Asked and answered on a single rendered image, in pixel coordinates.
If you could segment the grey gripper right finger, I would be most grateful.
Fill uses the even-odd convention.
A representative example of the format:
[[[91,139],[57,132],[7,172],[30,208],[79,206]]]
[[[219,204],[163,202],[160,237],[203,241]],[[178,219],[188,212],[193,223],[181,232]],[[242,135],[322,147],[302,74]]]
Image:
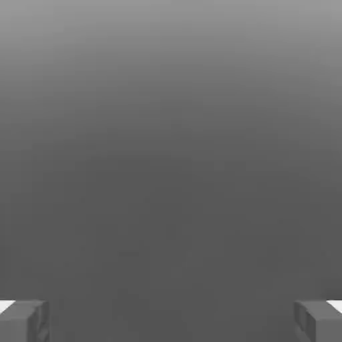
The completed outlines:
[[[342,300],[295,301],[298,342],[342,342]]]

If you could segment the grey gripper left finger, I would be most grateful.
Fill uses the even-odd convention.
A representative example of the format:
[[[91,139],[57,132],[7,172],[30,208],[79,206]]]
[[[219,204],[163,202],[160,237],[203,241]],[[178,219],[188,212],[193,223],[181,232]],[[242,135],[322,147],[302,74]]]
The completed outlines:
[[[50,342],[49,302],[0,300],[0,342]]]

